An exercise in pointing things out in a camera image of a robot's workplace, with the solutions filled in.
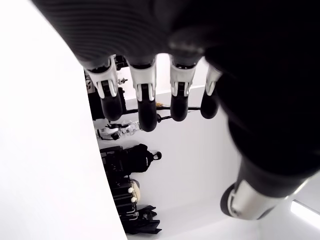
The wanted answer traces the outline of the robot left hand black silver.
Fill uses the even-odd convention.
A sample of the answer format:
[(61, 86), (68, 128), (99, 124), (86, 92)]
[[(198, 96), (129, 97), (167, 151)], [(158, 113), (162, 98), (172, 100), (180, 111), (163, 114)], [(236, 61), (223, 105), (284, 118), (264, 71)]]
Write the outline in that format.
[(170, 57), (171, 116), (182, 121), (196, 65), (209, 68), (200, 111), (225, 111), (242, 155), (222, 212), (265, 217), (320, 170), (317, 0), (36, 0), (87, 71), (104, 116), (122, 114), (114, 55), (131, 71), (140, 127), (153, 131), (156, 57)]

